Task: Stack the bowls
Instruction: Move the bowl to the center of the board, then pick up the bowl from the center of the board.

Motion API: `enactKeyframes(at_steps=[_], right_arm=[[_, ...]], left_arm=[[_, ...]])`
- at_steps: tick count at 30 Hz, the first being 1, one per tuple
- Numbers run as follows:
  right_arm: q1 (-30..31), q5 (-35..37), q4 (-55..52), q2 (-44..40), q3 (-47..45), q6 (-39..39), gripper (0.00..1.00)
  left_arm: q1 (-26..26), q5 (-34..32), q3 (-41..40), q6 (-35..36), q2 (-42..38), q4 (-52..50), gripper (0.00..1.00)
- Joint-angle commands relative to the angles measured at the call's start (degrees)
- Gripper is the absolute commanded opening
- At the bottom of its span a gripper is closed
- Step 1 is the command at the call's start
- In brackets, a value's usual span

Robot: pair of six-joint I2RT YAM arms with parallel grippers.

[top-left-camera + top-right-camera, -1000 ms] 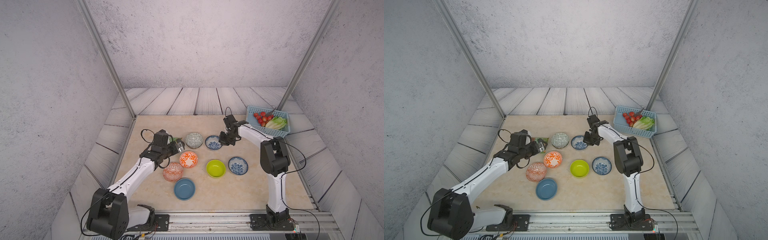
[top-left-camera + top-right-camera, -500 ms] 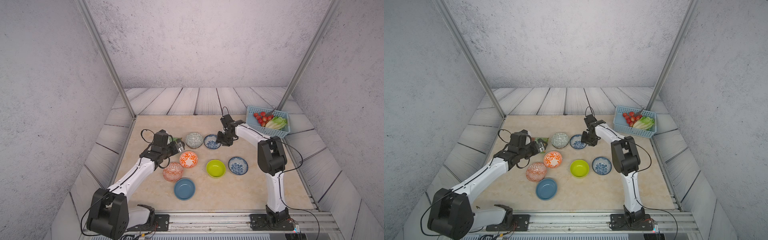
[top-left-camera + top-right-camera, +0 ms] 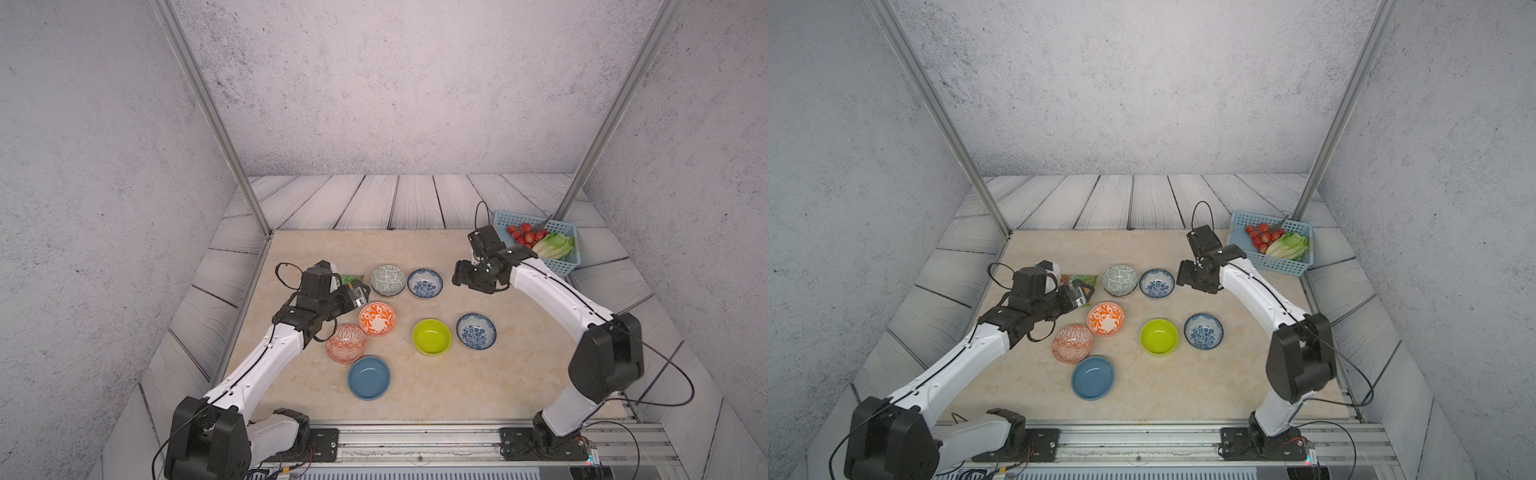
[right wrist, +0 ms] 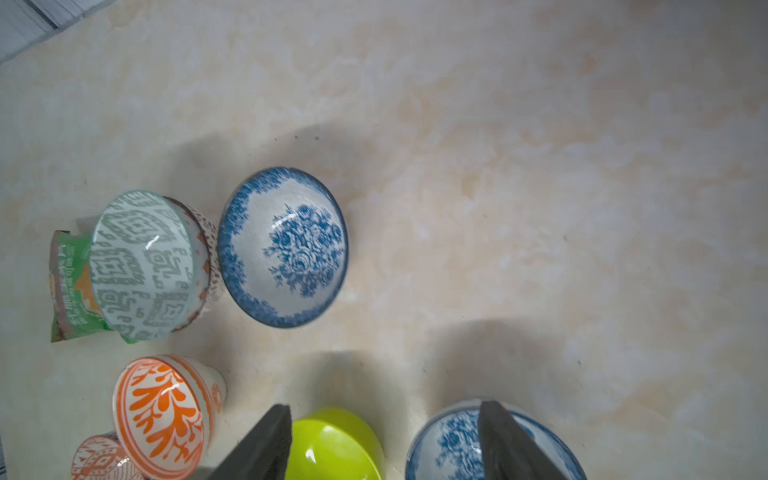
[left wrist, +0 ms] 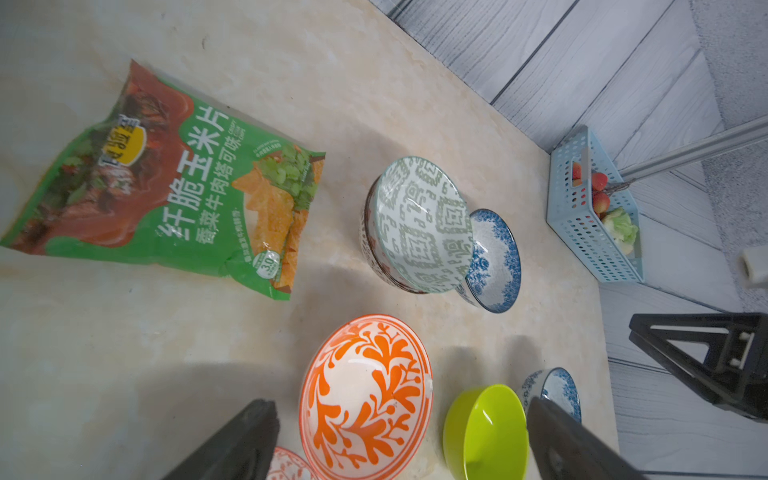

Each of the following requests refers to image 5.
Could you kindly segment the blue floral bowl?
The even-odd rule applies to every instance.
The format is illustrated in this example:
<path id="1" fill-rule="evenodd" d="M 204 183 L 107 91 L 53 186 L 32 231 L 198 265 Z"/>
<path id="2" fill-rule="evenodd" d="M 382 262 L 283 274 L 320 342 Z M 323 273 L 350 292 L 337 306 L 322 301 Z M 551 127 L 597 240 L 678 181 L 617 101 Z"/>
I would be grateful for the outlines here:
<path id="1" fill-rule="evenodd" d="M 470 214 L 474 252 L 470 269 L 455 288 L 473 306 L 502 314 L 516 302 L 522 283 L 517 242 L 504 219 L 481 208 Z"/>
<path id="2" fill-rule="evenodd" d="M 565 410 L 576 422 L 582 422 L 581 402 L 573 377 L 562 368 L 538 370 L 530 374 L 517 390 L 527 411 L 533 398 L 545 398 Z"/>

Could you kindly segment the green patterned bowl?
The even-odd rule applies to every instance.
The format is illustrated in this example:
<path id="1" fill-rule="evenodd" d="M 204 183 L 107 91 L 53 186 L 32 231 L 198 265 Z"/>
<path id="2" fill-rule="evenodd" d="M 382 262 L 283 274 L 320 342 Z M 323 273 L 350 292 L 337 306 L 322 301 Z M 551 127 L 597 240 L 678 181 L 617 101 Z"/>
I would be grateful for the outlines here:
<path id="1" fill-rule="evenodd" d="M 473 255 L 469 208 L 454 182 L 418 156 L 393 162 L 380 175 L 372 204 L 378 246 L 392 275 L 424 293 L 454 289 Z"/>

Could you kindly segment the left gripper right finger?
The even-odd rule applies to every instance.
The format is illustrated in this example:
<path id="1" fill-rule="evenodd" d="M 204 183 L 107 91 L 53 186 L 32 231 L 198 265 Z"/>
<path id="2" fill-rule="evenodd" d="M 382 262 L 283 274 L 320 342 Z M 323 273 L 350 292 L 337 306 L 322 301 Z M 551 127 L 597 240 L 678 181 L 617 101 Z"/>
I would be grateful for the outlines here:
<path id="1" fill-rule="evenodd" d="M 645 479 L 551 400 L 534 398 L 526 420 L 542 479 Z"/>

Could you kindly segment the red patterned bowl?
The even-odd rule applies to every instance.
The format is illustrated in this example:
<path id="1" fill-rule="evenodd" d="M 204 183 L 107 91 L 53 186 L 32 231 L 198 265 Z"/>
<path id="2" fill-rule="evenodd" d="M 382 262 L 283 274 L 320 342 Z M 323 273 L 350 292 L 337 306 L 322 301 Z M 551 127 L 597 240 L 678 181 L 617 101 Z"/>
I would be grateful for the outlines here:
<path id="1" fill-rule="evenodd" d="M 276 447 L 272 456 L 267 480 L 317 480 L 313 469 L 291 450 Z"/>

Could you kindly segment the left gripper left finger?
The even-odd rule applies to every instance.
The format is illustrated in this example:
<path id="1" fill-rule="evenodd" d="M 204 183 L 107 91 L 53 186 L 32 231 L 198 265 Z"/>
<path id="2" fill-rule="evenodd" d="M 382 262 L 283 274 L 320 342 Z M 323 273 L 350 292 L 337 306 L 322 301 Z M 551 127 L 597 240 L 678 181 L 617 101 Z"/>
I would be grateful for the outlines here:
<path id="1" fill-rule="evenodd" d="M 279 431 L 276 403 L 253 400 L 163 479 L 266 479 Z"/>

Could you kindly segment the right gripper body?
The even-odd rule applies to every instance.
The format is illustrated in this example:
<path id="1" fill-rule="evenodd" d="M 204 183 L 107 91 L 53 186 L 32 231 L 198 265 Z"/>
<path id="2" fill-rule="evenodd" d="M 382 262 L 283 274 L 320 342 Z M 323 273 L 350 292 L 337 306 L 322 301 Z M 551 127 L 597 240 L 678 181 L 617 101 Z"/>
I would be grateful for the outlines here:
<path id="1" fill-rule="evenodd" d="M 765 313 L 635 314 L 629 340 L 704 401 L 767 418 Z"/>

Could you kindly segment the orange floral bowl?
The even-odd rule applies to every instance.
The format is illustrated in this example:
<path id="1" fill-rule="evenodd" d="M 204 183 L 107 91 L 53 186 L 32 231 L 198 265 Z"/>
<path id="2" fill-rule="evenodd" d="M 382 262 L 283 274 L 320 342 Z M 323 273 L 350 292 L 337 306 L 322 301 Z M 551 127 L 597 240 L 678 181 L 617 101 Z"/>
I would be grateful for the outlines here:
<path id="1" fill-rule="evenodd" d="M 426 434 L 433 407 L 427 350 L 405 322 L 372 314 L 319 348 L 298 411 L 305 457 L 321 479 L 394 479 Z"/>

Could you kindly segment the lime green bowl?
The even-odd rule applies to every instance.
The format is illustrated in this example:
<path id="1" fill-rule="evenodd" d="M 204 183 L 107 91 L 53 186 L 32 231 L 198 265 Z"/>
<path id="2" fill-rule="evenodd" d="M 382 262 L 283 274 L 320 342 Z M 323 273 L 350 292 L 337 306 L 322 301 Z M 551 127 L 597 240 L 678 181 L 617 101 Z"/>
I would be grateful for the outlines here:
<path id="1" fill-rule="evenodd" d="M 442 448 L 455 479 L 523 479 L 528 463 L 523 406 L 504 384 L 474 388 L 452 402 Z"/>

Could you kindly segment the white lattice bowl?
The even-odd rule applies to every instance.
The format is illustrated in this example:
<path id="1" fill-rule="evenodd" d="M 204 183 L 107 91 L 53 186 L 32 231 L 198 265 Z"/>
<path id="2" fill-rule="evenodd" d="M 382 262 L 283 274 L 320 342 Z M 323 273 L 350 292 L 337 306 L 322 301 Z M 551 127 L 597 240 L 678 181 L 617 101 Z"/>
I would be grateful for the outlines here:
<path id="1" fill-rule="evenodd" d="M 408 293 L 424 294 L 424 291 L 417 290 L 403 283 L 398 275 L 398 272 L 395 272 L 395 276 L 392 275 L 388 260 L 383 254 L 381 248 L 378 246 L 377 240 L 375 238 L 375 228 L 373 225 L 373 213 L 371 204 L 374 194 L 376 193 L 376 187 L 379 183 L 379 180 L 380 177 L 377 177 L 371 185 L 366 196 L 365 204 L 360 214 L 359 242 L 363 256 L 374 273 L 388 285 Z"/>

